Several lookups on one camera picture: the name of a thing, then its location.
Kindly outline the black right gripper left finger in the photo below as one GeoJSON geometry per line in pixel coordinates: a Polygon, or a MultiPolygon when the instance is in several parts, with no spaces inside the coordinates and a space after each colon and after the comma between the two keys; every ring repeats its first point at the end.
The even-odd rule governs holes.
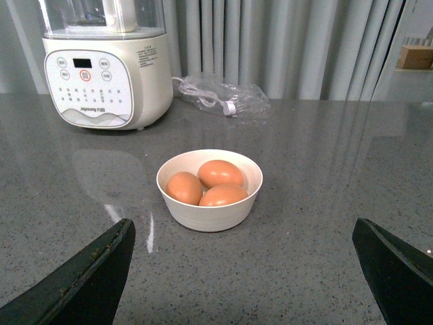
{"type": "Polygon", "coordinates": [[[126,284],[135,225],[122,219],[1,308],[2,324],[112,324],[126,284]]]}

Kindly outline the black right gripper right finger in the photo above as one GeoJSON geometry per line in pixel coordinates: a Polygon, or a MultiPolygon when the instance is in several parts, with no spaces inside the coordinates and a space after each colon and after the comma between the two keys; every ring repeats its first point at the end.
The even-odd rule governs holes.
{"type": "Polygon", "coordinates": [[[368,219],[352,242],[387,324],[432,323],[432,258],[368,219]]]}

